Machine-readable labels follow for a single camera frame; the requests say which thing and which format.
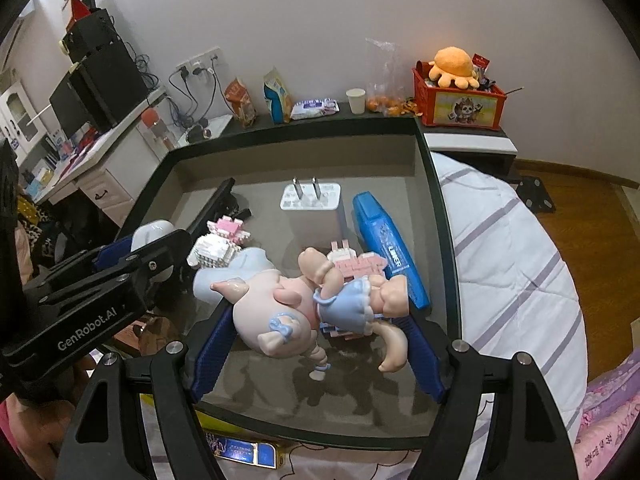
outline orange octopus plush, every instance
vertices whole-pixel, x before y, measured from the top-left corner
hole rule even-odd
[[[461,48],[443,48],[429,64],[433,67],[429,71],[429,79],[437,81],[440,88],[449,88],[452,82],[461,90],[480,86],[471,58]]]

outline red basket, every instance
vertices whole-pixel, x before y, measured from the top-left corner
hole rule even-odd
[[[420,72],[422,69],[420,61],[416,67],[412,69],[415,102],[418,110],[422,112],[422,124],[500,129],[500,117],[507,96],[496,85],[491,86],[490,92],[431,87],[425,83]]]

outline wooden floor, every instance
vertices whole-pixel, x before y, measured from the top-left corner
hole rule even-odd
[[[539,214],[538,219],[574,277],[593,379],[632,350],[629,324],[640,317],[640,241],[611,184],[522,173],[539,176],[556,204],[554,214]]]

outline paper cup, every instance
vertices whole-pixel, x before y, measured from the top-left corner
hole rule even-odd
[[[360,115],[364,113],[365,94],[366,92],[362,88],[347,90],[347,97],[349,98],[349,106],[351,107],[352,114]]]

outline toy pig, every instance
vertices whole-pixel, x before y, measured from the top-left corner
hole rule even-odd
[[[380,371],[395,372],[404,366],[404,333],[375,317],[408,315],[404,276],[386,280],[371,275],[345,283],[340,270],[313,248],[300,254],[298,265],[303,274],[299,278],[268,269],[246,282],[235,278],[210,286],[234,304],[234,325],[247,346],[274,358],[308,356],[316,364],[310,377],[322,380],[330,367],[317,342],[322,321],[355,333],[380,335],[386,345]]]

